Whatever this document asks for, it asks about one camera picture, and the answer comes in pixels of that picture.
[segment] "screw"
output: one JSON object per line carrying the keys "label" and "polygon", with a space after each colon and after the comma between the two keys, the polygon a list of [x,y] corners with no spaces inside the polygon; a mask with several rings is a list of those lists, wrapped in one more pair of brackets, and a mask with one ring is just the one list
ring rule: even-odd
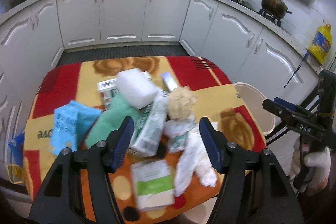
{"label": "screw", "polygon": [[227,146],[230,148],[236,148],[237,144],[235,142],[227,142]]}
{"label": "screw", "polygon": [[263,152],[264,152],[264,154],[267,155],[267,156],[272,155],[272,151],[271,151],[270,149],[268,149],[268,148],[265,148],[265,149],[263,150]]}
{"label": "screw", "polygon": [[99,148],[102,148],[102,147],[104,147],[106,145],[106,142],[105,141],[99,141],[99,142],[97,142],[97,146],[99,147]]}
{"label": "screw", "polygon": [[70,148],[68,148],[68,147],[66,147],[66,148],[63,148],[63,149],[62,149],[62,154],[63,154],[63,155],[67,155],[67,154],[69,154],[69,153],[70,153],[70,151],[71,151],[71,149],[70,149]]}

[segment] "blue gripper pad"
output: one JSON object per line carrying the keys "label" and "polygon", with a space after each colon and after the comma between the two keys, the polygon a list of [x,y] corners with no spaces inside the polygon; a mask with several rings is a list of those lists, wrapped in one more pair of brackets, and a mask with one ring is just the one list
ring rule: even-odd
{"label": "blue gripper pad", "polygon": [[217,148],[214,139],[211,136],[210,130],[215,131],[212,125],[210,124],[211,128],[209,128],[202,118],[199,121],[199,133],[201,134],[205,149],[207,150],[211,165],[217,172],[221,172],[222,165],[221,165],[221,153]]}
{"label": "blue gripper pad", "polygon": [[291,111],[296,111],[296,106],[295,105],[293,105],[292,103],[287,102],[287,101],[285,101],[285,100],[283,100],[283,99],[281,99],[279,97],[275,97],[274,100],[273,100],[273,102],[275,102],[275,103],[277,103],[279,105],[282,105],[283,107],[285,107],[285,108],[287,108],[287,109],[289,109]]}
{"label": "blue gripper pad", "polygon": [[117,143],[113,151],[113,161],[112,161],[111,167],[114,170],[117,170],[118,168],[122,166],[125,153],[131,141],[133,132],[134,132],[134,122],[133,122],[133,119],[131,118],[129,122],[127,123],[124,131],[121,133],[119,142]]}

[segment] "bottle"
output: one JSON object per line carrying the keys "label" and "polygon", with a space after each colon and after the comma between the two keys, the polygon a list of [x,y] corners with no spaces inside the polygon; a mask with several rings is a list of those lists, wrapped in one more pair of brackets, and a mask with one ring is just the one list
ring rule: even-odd
{"label": "bottle", "polygon": [[308,51],[322,64],[331,48],[333,38],[330,32],[331,26],[325,23],[317,28],[315,37],[311,42]]}

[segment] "gloved hand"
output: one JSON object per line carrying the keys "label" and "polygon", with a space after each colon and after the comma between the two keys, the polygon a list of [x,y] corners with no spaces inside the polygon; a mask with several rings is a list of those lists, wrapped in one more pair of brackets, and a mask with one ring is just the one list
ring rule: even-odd
{"label": "gloved hand", "polygon": [[[294,143],[292,165],[289,171],[289,179],[295,192],[297,192],[297,189],[295,189],[295,187],[293,186],[293,180],[301,170],[299,149],[300,140],[299,138],[297,138]],[[303,145],[302,149],[304,152],[305,150],[309,150],[309,147]],[[315,195],[318,192],[322,191],[328,183],[331,163],[329,148],[326,147],[323,152],[309,153],[304,157],[303,162],[308,167],[317,168],[311,182],[309,182],[307,185],[302,186],[300,192],[303,193],[306,188],[308,188],[307,195]]]}

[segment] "blue plastic bag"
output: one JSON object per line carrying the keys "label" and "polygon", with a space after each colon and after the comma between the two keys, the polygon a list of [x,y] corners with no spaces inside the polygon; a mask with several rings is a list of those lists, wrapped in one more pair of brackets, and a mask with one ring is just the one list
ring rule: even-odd
{"label": "blue plastic bag", "polygon": [[8,146],[12,151],[14,160],[17,165],[23,167],[23,144],[25,143],[25,132],[22,131],[19,135],[17,135],[14,139],[12,139]]}
{"label": "blue plastic bag", "polygon": [[54,110],[54,128],[50,138],[52,153],[58,155],[64,147],[76,151],[85,134],[101,114],[92,108],[72,100]]}

